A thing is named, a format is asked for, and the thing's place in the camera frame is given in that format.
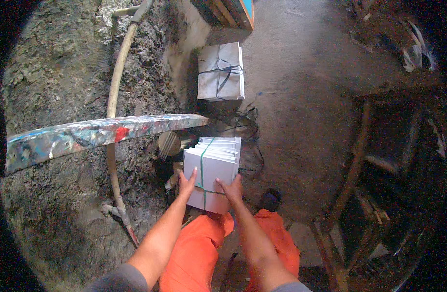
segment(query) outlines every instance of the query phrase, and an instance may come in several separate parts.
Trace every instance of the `leg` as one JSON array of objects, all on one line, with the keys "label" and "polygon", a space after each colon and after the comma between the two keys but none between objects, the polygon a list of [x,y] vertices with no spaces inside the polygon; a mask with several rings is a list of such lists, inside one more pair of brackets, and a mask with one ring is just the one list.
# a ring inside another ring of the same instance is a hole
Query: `leg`
[{"label": "leg", "polygon": [[[275,250],[285,268],[298,278],[300,250],[295,246],[290,233],[285,230],[282,217],[277,212],[261,209],[254,218],[273,242]],[[257,291],[257,284],[251,275],[251,281],[246,288],[246,292],[252,291]]]},{"label": "leg", "polygon": [[217,248],[233,230],[230,213],[200,215],[180,232],[159,286],[163,292],[209,292]]}]

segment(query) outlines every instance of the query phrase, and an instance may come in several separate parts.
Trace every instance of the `paper bundle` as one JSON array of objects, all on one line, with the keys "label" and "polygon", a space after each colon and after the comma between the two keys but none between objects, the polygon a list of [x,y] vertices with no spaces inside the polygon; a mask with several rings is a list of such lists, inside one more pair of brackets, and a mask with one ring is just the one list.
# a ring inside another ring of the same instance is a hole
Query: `paper bundle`
[{"label": "paper bundle", "polygon": [[199,54],[197,99],[244,99],[243,56],[239,43],[202,49]]},{"label": "paper bundle", "polygon": [[238,174],[240,148],[241,138],[203,137],[194,148],[185,149],[185,177],[191,177],[194,167],[197,167],[196,187],[188,205],[220,214],[229,210],[229,202],[215,179],[220,178],[226,184],[232,183]]}]

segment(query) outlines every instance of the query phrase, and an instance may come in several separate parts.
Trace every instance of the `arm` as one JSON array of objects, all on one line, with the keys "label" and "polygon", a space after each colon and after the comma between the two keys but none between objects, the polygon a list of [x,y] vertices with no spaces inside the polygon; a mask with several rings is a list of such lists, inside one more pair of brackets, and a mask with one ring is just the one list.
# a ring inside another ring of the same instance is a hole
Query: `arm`
[{"label": "arm", "polygon": [[285,283],[298,282],[298,279],[285,269],[273,243],[244,205],[241,176],[237,175],[231,185],[226,185],[219,179],[216,181],[222,187],[235,211],[238,226],[241,228],[241,244],[248,264],[260,285],[259,288],[264,292],[269,292]]},{"label": "arm", "polygon": [[139,248],[127,261],[141,272],[150,291],[170,260],[172,250],[180,234],[186,203],[194,190],[197,169],[189,181],[180,172],[180,190],[176,200],[147,232]]}]

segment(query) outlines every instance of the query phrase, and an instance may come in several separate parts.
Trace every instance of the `black wire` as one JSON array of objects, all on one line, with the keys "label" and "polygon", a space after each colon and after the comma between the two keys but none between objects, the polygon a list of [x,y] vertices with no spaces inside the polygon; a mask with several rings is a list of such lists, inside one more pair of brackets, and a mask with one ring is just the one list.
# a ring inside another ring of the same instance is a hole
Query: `black wire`
[{"label": "black wire", "polygon": [[[246,108],[251,107],[253,103],[254,103],[254,101],[251,102],[250,104],[248,104],[246,106]],[[237,119],[236,119],[237,125],[232,128],[228,128],[223,131],[219,131],[219,133],[223,133],[223,132],[235,130],[238,128],[246,128],[246,129],[251,130],[251,135],[246,138],[241,137],[241,141],[246,142],[246,143],[252,143],[255,145],[256,150],[258,151],[258,154],[260,156],[261,167],[260,167],[260,169],[251,169],[251,168],[240,167],[239,170],[242,170],[242,171],[261,173],[265,166],[264,155],[262,154],[261,149],[259,148],[260,130],[259,130],[259,125],[256,122],[258,115],[259,115],[258,109],[254,106],[252,108],[250,108],[249,110],[247,110],[246,112],[237,111]],[[217,120],[220,120],[220,121],[224,122],[225,124],[229,125],[227,123],[227,120],[225,120],[224,118],[225,117],[222,117],[222,118],[217,117]]]},{"label": "black wire", "polygon": [[[230,66],[227,66],[227,67],[224,67],[224,68],[220,68],[219,67],[219,61],[225,62],[225,63],[227,63]],[[224,85],[227,83],[228,79],[230,78],[230,75],[231,74],[242,75],[243,74],[243,68],[240,65],[232,66],[232,64],[230,62],[225,61],[222,58],[217,58],[217,61],[215,62],[215,67],[216,67],[216,69],[203,71],[203,72],[200,72],[198,74],[210,73],[210,72],[224,72],[224,73],[228,73],[227,77],[225,78],[225,80],[221,84],[219,84],[219,81],[220,81],[220,73],[219,73],[219,75],[218,75],[219,79],[217,80],[217,89],[215,91],[215,98],[218,98],[220,100],[225,100],[225,99],[223,99],[221,97],[218,97],[219,92],[224,87]]]}]

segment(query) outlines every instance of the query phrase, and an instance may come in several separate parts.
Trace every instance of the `green string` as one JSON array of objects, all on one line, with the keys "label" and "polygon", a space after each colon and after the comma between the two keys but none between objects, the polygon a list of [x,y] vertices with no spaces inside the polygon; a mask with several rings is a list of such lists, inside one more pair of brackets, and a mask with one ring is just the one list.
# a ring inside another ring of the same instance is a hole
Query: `green string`
[{"label": "green string", "polygon": [[214,141],[215,138],[212,138],[212,140],[210,141],[209,145],[207,145],[206,149],[204,149],[203,153],[201,154],[201,183],[197,183],[197,186],[200,187],[201,189],[204,190],[204,211],[206,211],[206,193],[208,192],[205,188],[204,188],[204,174],[203,174],[203,156],[204,153],[206,153],[207,149],[209,148],[209,146],[212,144],[212,142]]}]

